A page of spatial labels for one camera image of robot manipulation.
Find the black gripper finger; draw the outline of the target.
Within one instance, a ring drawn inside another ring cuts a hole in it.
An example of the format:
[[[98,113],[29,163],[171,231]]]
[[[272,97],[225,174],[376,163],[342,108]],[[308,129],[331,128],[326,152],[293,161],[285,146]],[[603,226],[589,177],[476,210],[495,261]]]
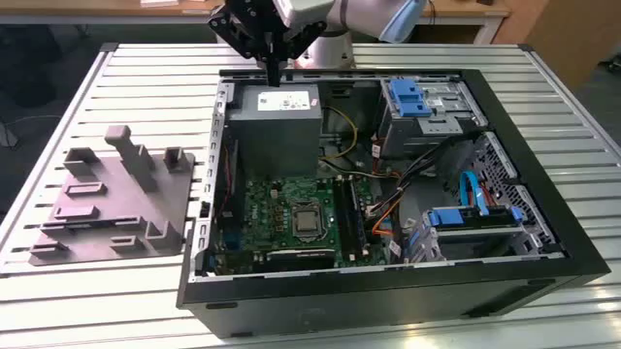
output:
[[[287,66],[288,59],[296,59],[326,29],[326,22],[318,21],[303,26],[297,32],[292,29],[279,29],[273,33],[273,86],[281,79],[281,66]]]
[[[264,70],[265,84],[272,87],[275,85],[275,70],[268,58],[268,46],[263,39],[253,38],[245,31],[240,22],[235,21],[235,17],[228,10],[228,7],[219,7],[211,14],[207,25],[239,55],[256,61],[257,67]]]

